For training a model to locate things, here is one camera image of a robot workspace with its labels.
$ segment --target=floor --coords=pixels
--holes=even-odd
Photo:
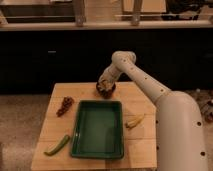
[[[213,98],[208,91],[186,91],[200,106]],[[50,95],[0,95],[0,171],[30,171]],[[204,120],[204,131],[213,171],[213,123]]]

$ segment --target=green plastic container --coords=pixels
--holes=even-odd
[[[122,105],[119,101],[79,103],[71,156],[120,159],[124,155]]]

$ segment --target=green vegetable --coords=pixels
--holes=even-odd
[[[49,152],[45,151],[44,154],[47,156],[53,156],[54,154],[59,152],[69,142],[69,140],[70,140],[70,136],[65,135],[63,139],[59,142],[59,144],[53,150]]]

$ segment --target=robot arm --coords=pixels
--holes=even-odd
[[[208,171],[199,107],[188,94],[169,88],[135,66],[133,52],[118,51],[98,80],[99,92],[112,90],[124,72],[155,104],[158,171]]]

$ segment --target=black cabinet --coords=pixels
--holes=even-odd
[[[213,29],[0,32],[0,93],[96,82],[116,50],[172,89],[213,88]],[[121,81],[129,78],[124,74]]]

